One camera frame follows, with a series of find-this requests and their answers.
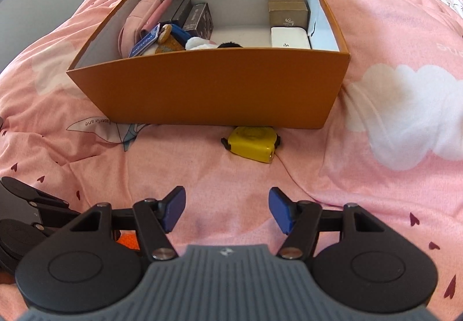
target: pink bedsheet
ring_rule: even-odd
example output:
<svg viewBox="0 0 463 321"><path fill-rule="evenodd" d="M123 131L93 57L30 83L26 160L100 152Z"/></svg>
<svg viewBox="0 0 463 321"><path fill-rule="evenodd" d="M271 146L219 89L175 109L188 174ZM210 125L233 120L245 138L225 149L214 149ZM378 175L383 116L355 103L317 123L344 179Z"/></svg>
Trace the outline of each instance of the pink bedsheet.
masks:
<svg viewBox="0 0 463 321"><path fill-rule="evenodd" d="M271 165L224 150L229 127L112 124L84 97L66 68L118 1L85 0L0 75L0 176L80 211L183 185L187 207L170 235L180 252L275 252L285 236L268 210L272 186L295 200L358 202L436 262L429 309L449 321L463 311L462 0L328 0L352 53L343 89L323 129L278 130ZM24 310L16 288L0 285L0 315Z"/></svg>

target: pink pen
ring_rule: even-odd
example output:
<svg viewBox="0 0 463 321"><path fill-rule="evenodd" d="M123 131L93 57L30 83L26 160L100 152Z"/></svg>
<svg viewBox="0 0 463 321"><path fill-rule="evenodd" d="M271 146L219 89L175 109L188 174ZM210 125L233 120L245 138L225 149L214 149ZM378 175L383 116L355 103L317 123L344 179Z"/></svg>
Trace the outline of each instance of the pink pen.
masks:
<svg viewBox="0 0 463 321"><path fill-rule="evenodd" d="M159 19L161 18L161 16L163 15L163 13L166 11L166 9L169 7L171 3L172 3L172 0L164 0L161 3L161 5L159 5L159 7L154 11L151 17L148 18L148 20L146 21L146 24L142 27L142 30L140 32L142 38L156 27L156 25L159 23Z"/></svg>

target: black pom-pom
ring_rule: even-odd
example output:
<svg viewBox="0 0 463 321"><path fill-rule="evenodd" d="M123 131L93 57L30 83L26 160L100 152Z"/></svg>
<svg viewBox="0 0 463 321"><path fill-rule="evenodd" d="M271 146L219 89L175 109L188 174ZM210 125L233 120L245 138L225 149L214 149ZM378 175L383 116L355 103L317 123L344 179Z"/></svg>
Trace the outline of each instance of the black pom-pom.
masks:
<svg viewBox="0 0 463 321"><path fill-rule="evenodd" d="M230 47L241 47L242 48L242 45L239 45L233 42L228 42L228 43L222 43L217 48L230 48Z"/></svg>

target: blue tag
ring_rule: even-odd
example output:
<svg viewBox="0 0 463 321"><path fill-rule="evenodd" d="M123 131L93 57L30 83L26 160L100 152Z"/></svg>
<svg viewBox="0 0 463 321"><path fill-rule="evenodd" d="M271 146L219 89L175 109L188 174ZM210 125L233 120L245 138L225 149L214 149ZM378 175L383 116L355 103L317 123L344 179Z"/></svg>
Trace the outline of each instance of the blue tag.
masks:
<svg viewBox="0 0 463 321"><path fill-rule="evenodd" d="M150 45L152 45L159 36L159 30L161 29L161 24L157 24L154 29L150 31L150 33L145 36L140 42L138 42L135 47L132 48L130 51L129 57L138 56L143 53Z"/></svg>

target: white fluffy toy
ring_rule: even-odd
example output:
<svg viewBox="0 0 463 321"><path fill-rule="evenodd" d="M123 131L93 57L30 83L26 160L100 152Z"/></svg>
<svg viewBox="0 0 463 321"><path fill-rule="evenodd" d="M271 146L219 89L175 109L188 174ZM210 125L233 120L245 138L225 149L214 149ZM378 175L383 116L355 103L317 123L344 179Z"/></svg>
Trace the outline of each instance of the white fluffy toy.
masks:
<svg viewBox="0 0 463 321"><path fill-rule="evenodd" d="M193 36L193 38L188 39L187 44L185 45L185 49L187 51L190 50L208 50L211 48L228 48L228 47L241 47L239 44L228 42L222 44L216 44L211 40L199 38L197 36Z"/></svg>

